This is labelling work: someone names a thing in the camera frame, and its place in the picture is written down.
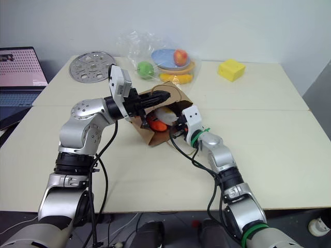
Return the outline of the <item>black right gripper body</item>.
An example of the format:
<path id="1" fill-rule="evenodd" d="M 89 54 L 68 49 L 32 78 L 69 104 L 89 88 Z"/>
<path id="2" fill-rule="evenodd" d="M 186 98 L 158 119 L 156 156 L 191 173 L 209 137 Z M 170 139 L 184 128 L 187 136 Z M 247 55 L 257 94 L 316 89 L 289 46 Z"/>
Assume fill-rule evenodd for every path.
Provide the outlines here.
<path id="1" fill-rule="evenodd" d="M 185 141 L 188 134 L 187 120 L 184 115 L 181 115 L 177 118 L 177 121 L 174 122 L 171 127 L 170 135 L 173 139 L 182 137 Z"/>

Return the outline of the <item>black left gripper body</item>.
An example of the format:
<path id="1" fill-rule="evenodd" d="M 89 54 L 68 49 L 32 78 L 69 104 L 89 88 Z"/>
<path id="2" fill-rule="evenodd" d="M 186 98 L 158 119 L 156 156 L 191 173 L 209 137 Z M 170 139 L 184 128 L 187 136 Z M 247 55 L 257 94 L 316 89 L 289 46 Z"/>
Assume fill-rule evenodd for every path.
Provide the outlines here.
<path id="1" fill-rule="evenodd" d="M 131 88 L 128 97 L 124 98 L 124 107 L 130 117 L 145 116 L 144 100 L 148 97 L 148 93 L 138 94 L 135 88 Z"/>

